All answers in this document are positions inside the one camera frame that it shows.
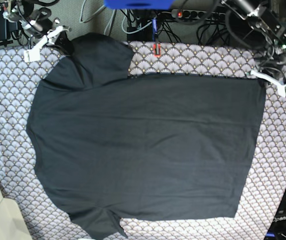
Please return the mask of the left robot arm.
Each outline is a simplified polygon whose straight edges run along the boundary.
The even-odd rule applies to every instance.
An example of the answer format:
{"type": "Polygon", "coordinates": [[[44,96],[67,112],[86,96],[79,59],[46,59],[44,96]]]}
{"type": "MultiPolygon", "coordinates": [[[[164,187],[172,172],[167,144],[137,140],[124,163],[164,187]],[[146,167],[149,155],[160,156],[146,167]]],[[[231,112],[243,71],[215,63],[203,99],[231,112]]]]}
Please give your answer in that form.
{"type": "Polygon", "coordinates": [[[225,13],[225,24],[228,32],[244,47],[255,51],[265,51],[265,55],[255,60],[255,67],[247,73],[274,85],[278,95],[286,97],[286,28],[277,17],[263,4],[249,0],[222,0],[228,10],[225,13]],[[251,46],[237,36],[230,27],[230,16],[247,22],[251,30],[260,33],[265,41],[264,46],[251,46]]]}

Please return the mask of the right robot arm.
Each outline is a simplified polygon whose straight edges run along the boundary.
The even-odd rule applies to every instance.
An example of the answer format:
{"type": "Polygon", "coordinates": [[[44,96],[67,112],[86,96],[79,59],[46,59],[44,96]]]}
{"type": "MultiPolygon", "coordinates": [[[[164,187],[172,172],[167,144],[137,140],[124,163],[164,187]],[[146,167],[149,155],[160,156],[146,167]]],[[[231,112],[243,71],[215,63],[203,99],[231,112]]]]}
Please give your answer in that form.
{"type": "Polygon", "coordinates": [[[60,23],[59,18],[50,20],[51,6],[59,3],[57,0],[44,2],[41,0],[7,0],[3,4],[3,18],[10,23],[20,23],[28,37],[28,49],[23,53],[24,61],[36,62],[41,59],[43,47],[54,47],[64,55],[71,55],[73,44],[67,37],[71,28],[60,23]]]}

